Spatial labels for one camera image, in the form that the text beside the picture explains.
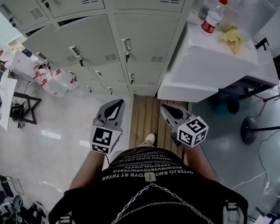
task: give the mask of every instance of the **locker handle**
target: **locker handle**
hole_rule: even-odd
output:
[[[68,71],[70,74],[72,74],[73,76],[77,77],[76,74],[74,74],[71,70]]]
[[[11,10],[6,6],[5,3],[2,3],[0,7],[3,8],[8,15],[12,14]]]
[[[131,51],[130,38],[121,38],[121,44],[122,44],[123,51]]]
[[[38,51],[35,55],[37,55],[44,62],[48,62],[48,58],[45,55],[43,55],[40,51]]]
[[[92,89],[88,85],[86,85],[86,87],[89,89],[90,93],[92,93]]]
[[[111,95],[113,94],[113,89],[112,87],[108,87],[108,89],[111,91]]]
[[[133,84],[134,81],[135,81],[136,76],[135,76],[134,73],[130,73],[129,76],[130,76],[130,84]]]
[[[83,54],[80,52],[76,45],[70,46],[69,49],[76,57],[83,57]]]
[[[96,73],[97,73],[97,75],[98,75],[99,77],[103,77],[103,76],[102,76],[102,73],[101,73],[100,71],[96,71]]]

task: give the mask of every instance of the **bottle cap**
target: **bottle cap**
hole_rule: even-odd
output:
[[[222,3],[223,5],[226,5],[228,3],[227,0],[219,0],[220,3]]]

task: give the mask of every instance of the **wooden floor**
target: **wooden floor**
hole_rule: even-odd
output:
[[[159,107],[162,104],[175,104],[187,109],[187,102],[160,100],[148,96],[134,96],[129,148],[139,146],[145,141],[148,134],[154,133],[157,137],[155,142],[158,147],[171,150],[182,158],[183,147],[177,148],[171,140],[172,128],[167,125],[165,119],[160,114]]]

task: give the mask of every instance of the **yellow cloth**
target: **yellow cloth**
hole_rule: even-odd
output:
[[[239,54],[242,46],[242,36],[237,29],[232,29],[224,34],[221,39],[222,42],[226,42],[230,46],[234,54]]]

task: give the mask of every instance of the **metal chain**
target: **metal chain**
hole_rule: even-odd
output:
[[[140,196],[145,190],[147,190],[150,186],[153,186],[155,188],[159,188],[169,194],[171,194],[173,197],[177,198],[178,200],[180,200],[181,202],[178,203],[178,202],[158,202],[158,203],[150,203],[150,204],[146,204],[144,206],[141,206],[139,208],[136,208],[136,209],[133,209],[127,213],[125,213],[123,215],[123,212],[126,211],[126,209],[130,206],[130,204],[132,202],[135,201],[135,199]],[[123,210],[121,212],[118,213],[116,219],[112,222],[112,224],[115,224],[117,222],[119,222],[120,220],[122,220],[123,218],[125,218],[126,216],[128,216],[129,214],[133,213],[133,212],[136,212],[136,211],[139,211],[143,208],[146,208],[146,207],[150,207],[150,206],[153,206],[153,205],[160,205],[160,204],[178,204],[178,205],[184,205],[184,206],[187,206],[189,207],[196,215],[200,216],[201,218],[203,218],[204,220],[206,220],[209,224],[214,224],[209,218],[207,218],[206,216],[204,216],[203,214],[201,214],[201,212],[199,212],[194,206],[188,204],[187,202],[185,202],[184,200],[182,200],[179,196],[177,196],[175,193],[172,193],[170,190],[164,188],[164,187],[160,187],[158,185],[156,185],[155,183],[153,182],[150,182],[149,185],[145,186],[141,191],[139,191],[123,208]]]

